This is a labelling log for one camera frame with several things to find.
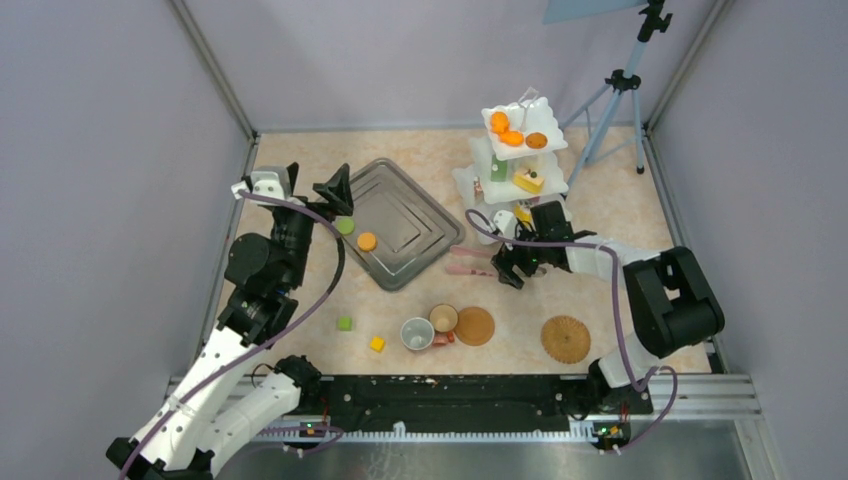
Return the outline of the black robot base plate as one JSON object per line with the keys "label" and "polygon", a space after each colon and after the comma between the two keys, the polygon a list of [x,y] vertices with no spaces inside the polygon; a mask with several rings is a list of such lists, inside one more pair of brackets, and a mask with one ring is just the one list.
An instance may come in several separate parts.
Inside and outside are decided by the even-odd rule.
{"label": "black robot base plate", "polygon": [[592,415],[650,415],[649,393],[604,390],[584,375],[335,375],[301,400],[346,432],[565,432]]}

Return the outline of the ribbed brown round coaster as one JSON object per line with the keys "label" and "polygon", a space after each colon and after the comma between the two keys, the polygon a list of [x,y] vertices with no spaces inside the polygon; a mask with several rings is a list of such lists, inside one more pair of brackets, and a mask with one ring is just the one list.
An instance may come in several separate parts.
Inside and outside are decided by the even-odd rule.
{"label": "ribbed brown round coaster", "polygon": [[549,318],[542,326],[541,344],[554,360],[573,365],[583,361],[591,348],[591,334],[578,319],[560,315]]}

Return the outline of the light blue tripod stand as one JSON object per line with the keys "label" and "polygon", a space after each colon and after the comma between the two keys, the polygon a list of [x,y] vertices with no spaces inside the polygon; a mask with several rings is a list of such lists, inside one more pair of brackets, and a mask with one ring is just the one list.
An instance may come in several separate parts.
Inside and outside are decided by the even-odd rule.
{"label": "light blue tripod stand", "polygon": [[[586,118],[588,141],[575,163],[567,185],[572,188],[583,168],[617,152],[621,148],[634,144],[641,146],[644,138],[641,123],[640,87],[642,79],[636,74],[637,66],[647,48],[648,42],[656,33],[664,33],[670,26],[673,14],[665,10],[664,0],[646,1],[550,1],[546,7],[543,23],[555,24],[570,20],[588,18],[619,10],[638,8],[642,17],[636,42],[627,64],[622,69],[613,70],[604,79],[602,86],[592,94],[571,115],[561,121],[563,128],[571,125],[579,117]],[[634,135],[618,146],[601,154],[601,148],[615,114],[626,94],[631,95]]]}

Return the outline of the green cake cube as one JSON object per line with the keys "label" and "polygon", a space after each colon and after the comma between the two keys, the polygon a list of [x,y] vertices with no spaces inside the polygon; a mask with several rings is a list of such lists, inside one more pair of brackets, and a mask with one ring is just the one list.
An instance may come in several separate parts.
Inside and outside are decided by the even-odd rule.
{"label": "green cake cube", "polygon": [[503,183],[508,180],[509,162],[500,160],[496,156],[491,158],[490,181],[493,183]]}

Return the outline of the green macaron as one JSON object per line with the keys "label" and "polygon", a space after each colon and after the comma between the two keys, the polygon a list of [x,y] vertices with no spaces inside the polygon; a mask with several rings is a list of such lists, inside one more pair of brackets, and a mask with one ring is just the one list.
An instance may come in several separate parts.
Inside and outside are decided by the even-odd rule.
{"label": "green macaron", "polygon": [[335,223],[336,229],[344,236],[355,231],[355,221],[351,217],[339,218]]}

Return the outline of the brown round cookie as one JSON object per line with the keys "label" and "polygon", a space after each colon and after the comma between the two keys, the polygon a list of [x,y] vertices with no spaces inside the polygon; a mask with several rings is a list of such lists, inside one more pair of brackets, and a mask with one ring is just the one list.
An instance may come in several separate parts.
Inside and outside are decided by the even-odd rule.
{"label": "brown round cookie", "polygon": [[543,149],[548,145],[548,138],[541,132],[529,133],[525,136],[525,145],[531,149]]}

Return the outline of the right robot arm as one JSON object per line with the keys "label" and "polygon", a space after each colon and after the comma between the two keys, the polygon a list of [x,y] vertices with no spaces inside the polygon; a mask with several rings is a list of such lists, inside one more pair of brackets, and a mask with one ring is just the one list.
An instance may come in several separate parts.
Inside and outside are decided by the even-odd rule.
{"label": "right robot arm", "polygon": [[531,222],[484,219],[477,230],[500,242],[491,262],[515,289],[542,266],[609,282],[616,349],[590,364],[589,404],[612,412],[627,388],[643,392],[663,361],[725,327],[723,310],[695,254],[686,247],[631,247],[590,230],[575,230],[561,203],[531,208]]}

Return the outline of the white three-tier serving stand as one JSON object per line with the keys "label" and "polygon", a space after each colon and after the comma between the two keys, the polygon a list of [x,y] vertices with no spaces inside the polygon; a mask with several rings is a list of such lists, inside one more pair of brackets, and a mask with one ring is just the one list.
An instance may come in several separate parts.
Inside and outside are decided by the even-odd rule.
{"label": "white three-tier serving stand", "polygon": [[[490,131],[490,116],[495,111],[506,113],[510,120],[510,129],[524,135],[524,144],[511,147],[499,141],[498,135]],[[518,203],[529,208],[542,200],[557,200],[569,192],[564,172],[559,166],[557,153],[569,146],[563,130],[549,105],[548,99],[533,87],[528,88],[518,100],[508,104],[485,107],[481,110],[484,134],[468,141],[471,164],[452,171],[460,197],[466,209],[476,209],[493,220],[498,226],[507,223],[513,225],[517,219],[513,213]],[[548,138],[543,149],[531,149],[525,145],[525,136],[541,132]],[[508,180],[503,183],[490,181],[491,158],[509,162]],[[545,177],[544,188],[539,195],[522,191],[512,182],[516,171],[533,169]],[[472,181],[480,178],[484,198],[476,201],[473,196]]]}

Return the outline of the orange flower cookie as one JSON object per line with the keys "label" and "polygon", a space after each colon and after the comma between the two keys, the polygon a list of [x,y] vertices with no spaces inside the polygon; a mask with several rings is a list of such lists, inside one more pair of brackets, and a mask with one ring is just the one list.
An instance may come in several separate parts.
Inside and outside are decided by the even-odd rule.
{"label": "orange flower cookie", "polygon": [[490,131],[501,135],[510,129],[510,120],[506,113],[495,111],[490,116]]}

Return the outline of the orange round macaron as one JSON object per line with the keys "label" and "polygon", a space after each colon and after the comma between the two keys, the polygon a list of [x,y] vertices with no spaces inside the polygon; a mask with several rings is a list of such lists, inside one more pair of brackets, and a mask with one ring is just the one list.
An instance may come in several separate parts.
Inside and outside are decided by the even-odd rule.
{"label": "orange round macaron", "polygon": [[356,245],[362,252],[372,252],[378,246],[378,239],[372,232],[363,232],[357,237]]}

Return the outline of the white strawberry cake slice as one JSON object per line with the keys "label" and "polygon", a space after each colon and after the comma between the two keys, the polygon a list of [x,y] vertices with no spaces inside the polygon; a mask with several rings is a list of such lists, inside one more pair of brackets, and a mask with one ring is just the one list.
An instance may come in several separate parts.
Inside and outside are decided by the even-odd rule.
{"label": "white strawberry cake slice", "polygon": [[480,178],[475,176],[472,181],[473,196],[476,201],[481,201],[484,198],[484,190]]}

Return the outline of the smooth brown round coaster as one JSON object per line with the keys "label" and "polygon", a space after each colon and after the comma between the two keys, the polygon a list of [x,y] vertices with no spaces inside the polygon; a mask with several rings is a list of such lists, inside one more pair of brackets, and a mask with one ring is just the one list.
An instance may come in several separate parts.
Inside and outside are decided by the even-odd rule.
{"label": "smooth brown round coaster", "polygon": [[481,346],[494,336],[495,321],[493,316],[481,307],[466,307],[459,311],[453,332],[462,343]]}

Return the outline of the yellow cheese cake wedge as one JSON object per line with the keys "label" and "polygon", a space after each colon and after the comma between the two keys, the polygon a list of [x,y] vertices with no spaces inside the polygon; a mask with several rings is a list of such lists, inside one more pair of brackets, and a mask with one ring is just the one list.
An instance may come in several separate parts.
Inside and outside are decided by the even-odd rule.
{"label": "yellow cheese cake wedge", "polygon": [[518,203],[514,206],[513,213],[517,220],[520,220],[523,223],[527,223],[528,225],[533,224],[532,214],[530,208],[527,205]]}

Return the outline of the grey-white cup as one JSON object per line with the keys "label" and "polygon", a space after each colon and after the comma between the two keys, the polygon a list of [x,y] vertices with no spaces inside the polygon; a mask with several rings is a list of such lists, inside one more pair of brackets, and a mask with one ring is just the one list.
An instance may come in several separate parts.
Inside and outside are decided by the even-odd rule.
{"label": "grey-white cup", "polygon": [[432,345],[435,329],[428,319],[415,317],[403,323],[399,335],[405,348],[411,351],[422,351]]}

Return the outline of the yellow cube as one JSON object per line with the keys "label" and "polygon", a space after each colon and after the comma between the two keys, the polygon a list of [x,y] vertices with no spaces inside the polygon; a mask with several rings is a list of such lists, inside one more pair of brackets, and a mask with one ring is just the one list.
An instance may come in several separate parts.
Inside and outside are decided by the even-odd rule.
{"label": "yellow cube", "polygon": [[377,353],[382,353],[386,346],[386,341],[380,336],[374,336],[369,342],[369,348]]}

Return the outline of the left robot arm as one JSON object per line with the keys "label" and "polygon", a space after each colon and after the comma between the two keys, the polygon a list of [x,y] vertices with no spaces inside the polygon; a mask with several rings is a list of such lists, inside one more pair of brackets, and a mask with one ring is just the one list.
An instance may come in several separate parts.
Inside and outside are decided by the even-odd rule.
{"label": "left robot arm", "polygon": [[[258,168],[231,187],[233,196],[267,209],[269,235],[248,233],[230,246],[224,277],[234,290],[205,346],[156,414],[135,434],[119,437],[107,459],[122,479],[213,479],[274,420],[319,404],[321,373],[305,356],[291,355],[231,407],[227,399],[262,355],[308,319],[341,280],[345,246],[333,222],[354,213],[350,167],[342,164],[298,196],[298,163]],[[337,264],[329,286],[303,313],[292,298],[302,286],[315,226],[334,237]]]}

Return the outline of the orange bear cookie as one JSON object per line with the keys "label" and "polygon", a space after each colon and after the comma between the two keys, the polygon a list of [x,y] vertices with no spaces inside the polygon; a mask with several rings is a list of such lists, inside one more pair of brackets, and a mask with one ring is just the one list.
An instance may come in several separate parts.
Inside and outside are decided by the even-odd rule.
{"label": "orange bear cookie", "polygon": [[520,147],[524,144],[524,135],[520,131],[507,130],[498,135],[499,141],[511,147]]}

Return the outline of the silver metal tray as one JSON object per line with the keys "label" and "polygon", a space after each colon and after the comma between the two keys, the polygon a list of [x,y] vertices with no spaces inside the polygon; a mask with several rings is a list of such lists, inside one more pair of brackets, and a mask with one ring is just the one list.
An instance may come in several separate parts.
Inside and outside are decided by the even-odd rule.
{"label": "silver metal tray", "polygon": [[[461,243],[465,228],[437,200],[388,158],[378,158],[350,178],[355,231],[342,236],[348,254],[383,290],[396,292]],[[372,232],[378,246],[357,248]]]}

